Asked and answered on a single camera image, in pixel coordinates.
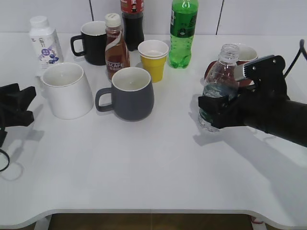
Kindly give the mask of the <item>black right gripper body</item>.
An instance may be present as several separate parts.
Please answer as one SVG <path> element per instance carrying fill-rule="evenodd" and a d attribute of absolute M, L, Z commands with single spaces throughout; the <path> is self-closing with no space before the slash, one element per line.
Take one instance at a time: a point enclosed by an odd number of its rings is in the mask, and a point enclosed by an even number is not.
<path fill-rule="evenodd" d="M 242 114 L 242 126 L 256 129 L 291 129 L 292 106 L 286 83 L 270 83 L 240 90 L 231 100 L 230 113 Z"/>

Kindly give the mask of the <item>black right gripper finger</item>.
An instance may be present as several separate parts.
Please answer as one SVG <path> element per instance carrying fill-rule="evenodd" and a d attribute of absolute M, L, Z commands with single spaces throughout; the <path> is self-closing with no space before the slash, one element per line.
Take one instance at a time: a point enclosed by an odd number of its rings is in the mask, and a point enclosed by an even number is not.
<path fill-rule="evenodd" d="M 229 96 L 212 98 L 208 96 L 198 97 L 198 106 L 208 113 L 218 113 L 229 104 Z"/>
<path fill-rule="evenodd" d="M 211 118 L 211 125 L 218 129 L 242 126 L 242 114 L 240 113 L 214 114 L 211 115 Z"/>

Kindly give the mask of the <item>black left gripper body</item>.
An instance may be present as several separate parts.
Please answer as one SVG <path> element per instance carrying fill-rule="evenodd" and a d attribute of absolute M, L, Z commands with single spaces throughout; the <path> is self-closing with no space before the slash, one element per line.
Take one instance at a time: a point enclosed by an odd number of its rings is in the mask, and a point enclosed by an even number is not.
<path fill-rule="evenodd" d="M 12 91 L 0 91 L 0 143 L 3 144 L 7 136 L 7 127 L 13 127 L 13 99 Z"/>

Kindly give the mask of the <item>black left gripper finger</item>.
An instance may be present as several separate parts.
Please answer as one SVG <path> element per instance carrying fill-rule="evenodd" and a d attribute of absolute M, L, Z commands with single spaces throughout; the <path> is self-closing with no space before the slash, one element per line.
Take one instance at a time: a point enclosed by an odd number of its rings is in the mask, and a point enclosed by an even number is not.
<path fill-rule="evenodd" d="M 29 126 L 34 121 L 32 111 L 22 113 L 7 113 L 7 126 Z"/>
<path fill-rule="evenodd" d="M 18 83 L 1 86 L 0 107 L 12 113 L 23 113 L 27 111 L 35 97 L 36 91 L 34 86 L 23 90 L 20 89 Z"/>

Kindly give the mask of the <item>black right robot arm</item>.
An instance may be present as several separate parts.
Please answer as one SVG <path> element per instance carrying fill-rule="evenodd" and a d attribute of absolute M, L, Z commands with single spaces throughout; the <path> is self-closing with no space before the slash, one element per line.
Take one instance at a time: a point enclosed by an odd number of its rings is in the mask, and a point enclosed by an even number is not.
<path fill-rule="evenodd" d="M 291 101 L 285 93 L 265 94 L 256 86 L 238 90 L 229 96 L 200 96 L 198 106 L 209 114 L 209 123 L 217 129 L 252 127 L 301 146 L 307 145 L 307 106 Z"/>

